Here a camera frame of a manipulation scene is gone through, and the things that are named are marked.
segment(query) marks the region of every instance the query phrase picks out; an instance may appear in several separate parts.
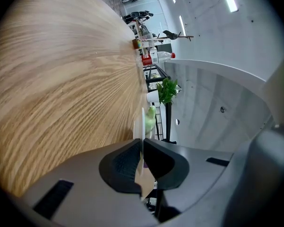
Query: white wall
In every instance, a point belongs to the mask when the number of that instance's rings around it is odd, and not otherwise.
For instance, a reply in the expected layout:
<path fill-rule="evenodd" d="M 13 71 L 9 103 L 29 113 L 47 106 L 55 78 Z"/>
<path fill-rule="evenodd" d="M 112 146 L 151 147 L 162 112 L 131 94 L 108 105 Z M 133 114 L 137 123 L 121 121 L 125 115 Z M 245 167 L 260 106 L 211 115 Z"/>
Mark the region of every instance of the white wall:
<path fill-rule="evenodd" d="M 262 87 L 265 84 L 265 81 L 243 70 L 208 61 L 172 59 L 169 60 L 169 62 L 177 64 L 178 67 L 190 66 L 192 69 L 204 69 L 214 74 L 223 76 L 240 84 L 252 93 L 256 94 L 258 97 L 262 99 L 264 98 Z"/>
<path fill-rule="evenodd" d="M 273 124 L 266 103 L 238 83 L 191 66 L 164 67 L 182 87 L 172 105 L 173 119 L 180 120 L 175 127 L 178 145 L 234 152 Z"/>
<path fill-rule="evenodd" d="M 131 12 L 144 11 L 147 10 L 153 13 L 154 16 L 145 21 L 144 24 L 147 26 L 148 30 L 155 35 L 165 36 L 162 32 L 164 30 L 173 30 L 173 22 L 169 10 L 166 9 L 167 4 L 165 0 L 138 0 L 134 3 L 127 2 L 124 4 L 123 16 Z M 164 44 L 170 44 L 170 41 L 164 41 Z"/>
<path fill-rule="evenodd" d="M 195 36 L 172 41 L 177 59 L 225 64 L 264 81 L 284 59 L 284 28 L 266 0 L 235 0 L 230 13 L 225 0 L 160 0 L 170 31 Z"/>

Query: wood grain surface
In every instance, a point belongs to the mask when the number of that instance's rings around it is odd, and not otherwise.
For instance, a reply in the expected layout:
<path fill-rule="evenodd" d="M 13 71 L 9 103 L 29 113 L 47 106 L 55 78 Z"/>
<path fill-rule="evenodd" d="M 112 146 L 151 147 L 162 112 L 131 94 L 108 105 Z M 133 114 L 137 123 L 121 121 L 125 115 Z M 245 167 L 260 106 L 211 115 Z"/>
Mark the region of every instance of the wood grain surface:
<path fill-rule="evenodd" d="M 0 24 L 0 184 L 132 138 L 147 106 L 131 30 L 101 0 L 16 0 Z"/>

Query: white pot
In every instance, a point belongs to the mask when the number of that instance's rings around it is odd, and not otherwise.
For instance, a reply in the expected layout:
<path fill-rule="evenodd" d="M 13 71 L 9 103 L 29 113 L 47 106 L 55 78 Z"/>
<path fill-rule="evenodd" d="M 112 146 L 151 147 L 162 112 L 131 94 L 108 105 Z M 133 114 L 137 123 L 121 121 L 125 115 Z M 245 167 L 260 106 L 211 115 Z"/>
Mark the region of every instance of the white pot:
<path fill-rule="evenodd" d="M 149 103 L 159 103 L 159 93 L 158 90 L 152 91 L 146 94 L 147 102 Z"/>

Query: black plastic piece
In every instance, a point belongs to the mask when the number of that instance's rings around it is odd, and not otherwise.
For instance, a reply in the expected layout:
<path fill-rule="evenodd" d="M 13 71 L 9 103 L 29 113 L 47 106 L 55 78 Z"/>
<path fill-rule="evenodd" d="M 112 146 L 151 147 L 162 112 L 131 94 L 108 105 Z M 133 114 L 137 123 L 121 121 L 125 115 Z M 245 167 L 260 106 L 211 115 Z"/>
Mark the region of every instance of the black plastic piece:
<path fill-rule="evenodd" d="M 176 141 L 167 141 L 167 139 L 163 139 L 162 141 L 163 141 L 163 142 L 170 143 L 170 144 L 174 144 L 174 145 L 176 145 L 176 144 L 177 144 L 177 142 L 176 142 Z"/>
<path fill-rule="evenodd" d="M 179 187 L 189 172 L 189 163 L 183 156 L 154 140 L 144 140 L 144 160 L 158 182 L 158 189 Z"/>
<path fill-rule="evenodd" d="M 221 159 L 214 158 L 214 157 L 210 157 L 206 161 L 213 163 L 215 165 L 219 165 L 219 166 L 228 166 L 228 164 L 229 164 L 229 161 L 221 160 Z"/>
<path fill-rule="evenodd" d="M 170 129 L 171 129 L 171 103 L 165 104 L 166 116 L 166 140 L 170 142 Z"/>
<path fill-rule="evenodd" d="M 134 182 L 140 161 L 140 150 L 140 139 L 135 139 L 126 146 L 107 154 L 101 160 L 99 173 L 115 191 L 141 194 L 140 185 Z"/>
<path fill-rule="evenodd" d="M 65 180 L 58 181 L 34 206 L 34 211 L 47 219 L 51 219 L 73 185 L 74 183 Z"/>
<path fill-rule="evenodd" d="M 158 139 L 159 139 L 159 127 L 158 127 L 158 121 L 157 121 L 157 115 L 156 115 L 156 117 L 155 117 L 155 119 L 156 119 L 156 129 L 157 129 L 157 136 L 158 136 Z"/>
<path fill-rule="evenodd" d="M 163 190 L 158 190 L 157 205 L 155 210 L 155 217 L 158 219 L 158 221 L 163 223 L 180 213 L 181 212 L 176 208 L 167 205 Z"/>
<path fill-rule="evenodd" d="M 284 126 L 252 141 L 240 182 L 226 209 L 224 226 L 263 226 L 284 218 Z"/>

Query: black slot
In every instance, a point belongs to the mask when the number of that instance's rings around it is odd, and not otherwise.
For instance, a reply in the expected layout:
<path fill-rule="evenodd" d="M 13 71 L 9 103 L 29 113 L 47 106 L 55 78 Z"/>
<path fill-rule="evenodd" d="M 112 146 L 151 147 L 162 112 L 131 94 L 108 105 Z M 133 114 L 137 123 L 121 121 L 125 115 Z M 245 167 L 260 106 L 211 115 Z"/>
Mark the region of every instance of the black slot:
<path fill-rule="evenodd" d="M 59 180 L 34 206 L 34 211 L 44 218 L 51 219 L 73 185 L 74 183 Z"/>
<path fill-rule="evenodd" d="M 172 206 L 168 206 L 166 199 L 164 197 L 163 190 L 158 190 L 157 192 L 157 205 L 155 210 L 155 217 L 160 223 L 163 223 L 177 215 L 181 212 Z"/>
<path fill-rule="evenodd" d="M 158 189 L 177 188 L 182 184 L 189 172 L 189 163 L 182 155 L 156 142 L 160 141 L 144 140 L 145 163 L 158 181 Z"/>
<path fill-rule="evenodd" d="M 219 166 L 228 166 L 228 164 L 229 164 L 229 161 L 221 160 L 221 159 L 217 159 L 217 158 L 213 158 L 213 157 L 208 158 L 206 161 L 213 163 L 213 164 L 216 164 L 216 165 L 219 165 Z"/>
<path fill-rule="evenodd" d="M 99 173 L 103 181 L 117 192 L 141 194 L 141 187 L 134 182 L 140 161 L 140 139 L 135 139 L 100 161 Z"/>

